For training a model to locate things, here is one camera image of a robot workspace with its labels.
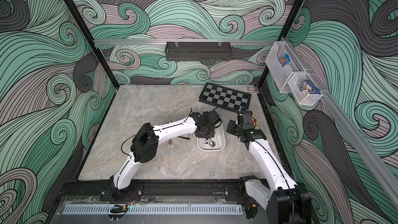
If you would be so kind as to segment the silver spoon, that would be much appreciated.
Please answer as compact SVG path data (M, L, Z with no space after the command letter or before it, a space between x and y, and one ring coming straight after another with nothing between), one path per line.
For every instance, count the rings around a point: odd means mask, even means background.
M209 141L208 141L208 144L209 144L210 147L215 147L216 146L215 139L214 138L210 138Z

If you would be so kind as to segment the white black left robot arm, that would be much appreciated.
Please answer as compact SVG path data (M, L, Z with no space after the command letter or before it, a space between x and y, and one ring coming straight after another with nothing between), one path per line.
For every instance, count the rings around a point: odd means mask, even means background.
M194 134L198 139L215 138L216 130L222 125L222 119L215 110L209 112L191 112L181 120L152 125L147 122L131 138L130 152L120 170L113 175L102 191L102 201L120 201L128 194L131 180L141 165L151 161L163 143L183 135Z

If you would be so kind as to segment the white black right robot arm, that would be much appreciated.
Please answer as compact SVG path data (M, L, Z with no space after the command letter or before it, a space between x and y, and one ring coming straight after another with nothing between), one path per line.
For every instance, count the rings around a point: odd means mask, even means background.
M227 133L234 135L252 154L265 175L268 186L256 177L244 179L246 194L266 211L269 224L310 224L311 196L286 172L274 155L265 134L255 128L252 111L237 112L237 120L230 120Z

